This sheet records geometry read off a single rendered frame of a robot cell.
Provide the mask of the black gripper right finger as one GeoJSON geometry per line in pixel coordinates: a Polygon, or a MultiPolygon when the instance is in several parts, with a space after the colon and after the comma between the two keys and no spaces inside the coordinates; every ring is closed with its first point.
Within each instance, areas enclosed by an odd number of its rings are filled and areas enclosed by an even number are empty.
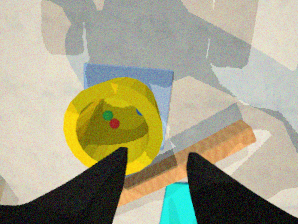
{"type": "Polygon", "coordinates": [[[249,190],[200,153],[186,159],[197,224],[298,224],[298,217],[249,190]]]}

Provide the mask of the red marble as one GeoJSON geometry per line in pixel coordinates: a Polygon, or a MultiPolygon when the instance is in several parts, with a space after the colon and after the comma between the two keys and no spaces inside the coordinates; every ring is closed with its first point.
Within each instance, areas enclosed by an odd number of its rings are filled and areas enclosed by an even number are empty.
{"type": "Polygon", "coordinates": [[[118,121],[117,119],[112,119],[109,121],[109,125],[110,125],[110,128],[116,129],[120,127],[120,121],[118,121]]]}

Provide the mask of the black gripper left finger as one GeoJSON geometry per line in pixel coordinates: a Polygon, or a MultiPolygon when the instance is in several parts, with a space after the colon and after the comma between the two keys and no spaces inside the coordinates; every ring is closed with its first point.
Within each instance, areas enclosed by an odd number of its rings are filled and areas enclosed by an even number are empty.
{"type": "Polygon", "coordinates": [[[104,159],[33,201],[0,205],[0,224],[113,224],[124,189],[128,148],[104,159]]]}

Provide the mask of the yellow cup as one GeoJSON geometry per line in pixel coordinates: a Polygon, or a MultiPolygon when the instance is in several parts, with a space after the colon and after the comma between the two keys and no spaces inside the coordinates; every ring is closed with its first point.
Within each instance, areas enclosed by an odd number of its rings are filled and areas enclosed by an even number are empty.
{"type": "Polygon", "coordinates": [[[64,133],[73,156],[88,168],[128,148],[125,176],[152,164],[164,140],[156,97],[148,85],[129,76],[78,93],[64,113],[64,133]],[[110,128],[110,120],[102,119],[104,111],[112,112],[120,127],[110,128]]]}

